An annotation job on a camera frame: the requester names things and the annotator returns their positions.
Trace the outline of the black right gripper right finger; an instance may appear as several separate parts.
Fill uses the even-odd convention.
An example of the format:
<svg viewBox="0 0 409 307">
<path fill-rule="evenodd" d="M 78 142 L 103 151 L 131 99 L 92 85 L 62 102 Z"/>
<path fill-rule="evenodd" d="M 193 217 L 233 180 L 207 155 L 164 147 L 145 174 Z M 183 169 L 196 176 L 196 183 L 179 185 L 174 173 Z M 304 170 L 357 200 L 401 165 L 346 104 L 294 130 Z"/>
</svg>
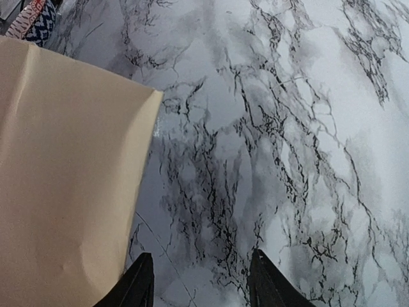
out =
<svg viewBox="0 0 409 307">
<path fill-rule="evenodd" d="M 314 307 L 261 249 L 252 253 L 248 285 L 251 307 Z"/>
</svg>

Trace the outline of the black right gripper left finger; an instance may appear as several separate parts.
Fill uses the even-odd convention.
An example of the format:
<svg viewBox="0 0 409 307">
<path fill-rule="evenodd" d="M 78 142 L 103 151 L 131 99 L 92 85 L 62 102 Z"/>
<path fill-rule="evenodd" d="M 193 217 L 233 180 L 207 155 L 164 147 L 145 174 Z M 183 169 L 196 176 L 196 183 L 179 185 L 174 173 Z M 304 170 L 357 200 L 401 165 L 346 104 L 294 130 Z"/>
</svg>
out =
<svg viewBox="0 0 409 307">
<path fill-rule="evenodd" d="M 95 307 L 153 307 L 153 300 L 153 258 L 144 252 Z"/>
</svg>

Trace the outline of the brown paper takeout bag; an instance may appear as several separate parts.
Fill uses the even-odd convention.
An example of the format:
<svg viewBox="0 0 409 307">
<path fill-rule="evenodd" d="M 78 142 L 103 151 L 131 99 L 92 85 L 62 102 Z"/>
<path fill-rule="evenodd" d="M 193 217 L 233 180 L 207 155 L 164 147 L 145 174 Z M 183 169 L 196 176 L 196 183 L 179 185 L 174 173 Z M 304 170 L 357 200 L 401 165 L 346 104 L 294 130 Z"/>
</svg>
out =
<svg viewBox="0 0 409 307">
<path fill-rule="evenodd" d="M 161 101 L 1 37 L 2 306 L 93 306 L 117 284 Z"/>
</svg>

